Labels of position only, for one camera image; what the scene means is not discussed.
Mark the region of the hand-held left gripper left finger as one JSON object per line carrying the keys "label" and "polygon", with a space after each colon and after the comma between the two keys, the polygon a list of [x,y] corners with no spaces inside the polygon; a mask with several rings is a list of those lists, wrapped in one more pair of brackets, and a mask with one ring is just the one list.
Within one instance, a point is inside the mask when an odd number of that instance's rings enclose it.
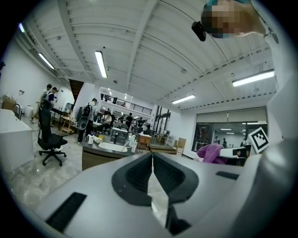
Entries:
{"label": "hand-held left gripper left finger", "polygon": [[120,167],[136,161],[135,155],[89,168],[47,195],[35,210],[43,220],[73,193],[86,199],[64,230],[72,238],[170,238],[164,228],[168,197],[152,173],[147,194],[150,206],[134,206],[124,201],[112,187],[112,175]]}

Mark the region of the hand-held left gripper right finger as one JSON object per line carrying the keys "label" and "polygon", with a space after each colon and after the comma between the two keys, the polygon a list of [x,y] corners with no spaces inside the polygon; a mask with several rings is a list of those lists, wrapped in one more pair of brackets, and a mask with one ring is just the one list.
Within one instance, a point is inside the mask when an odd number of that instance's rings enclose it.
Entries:
{"label": "hand-held left gripper right finger", "polygon": [[228,197],[243,167],[155,153],[154,174],[168,196],[166,225],[155,238],[228,238],[236,206]]}

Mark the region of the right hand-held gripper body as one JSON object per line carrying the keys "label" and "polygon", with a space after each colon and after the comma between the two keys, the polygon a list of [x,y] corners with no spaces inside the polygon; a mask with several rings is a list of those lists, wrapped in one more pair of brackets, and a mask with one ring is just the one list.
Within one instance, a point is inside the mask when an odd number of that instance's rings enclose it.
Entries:
{"label": "right hand-held gripper body", "polygon": [[244,166],[250,156],[262,153],[269,146],[266,131],[267,129],[259,127],[248,134],[247,140],[236,149],[235,165]]}

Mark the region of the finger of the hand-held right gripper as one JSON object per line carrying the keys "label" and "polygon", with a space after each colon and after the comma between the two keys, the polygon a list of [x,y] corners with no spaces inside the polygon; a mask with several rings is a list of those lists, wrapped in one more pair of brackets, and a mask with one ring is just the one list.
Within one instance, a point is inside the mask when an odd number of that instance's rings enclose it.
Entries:
{"label": "finger of the hand-held right gripper", "polygon": [[228,149],[221,149],[219,157],[225,158],[225,159],[237,159],[237,149],[235,148],[228,148]]}

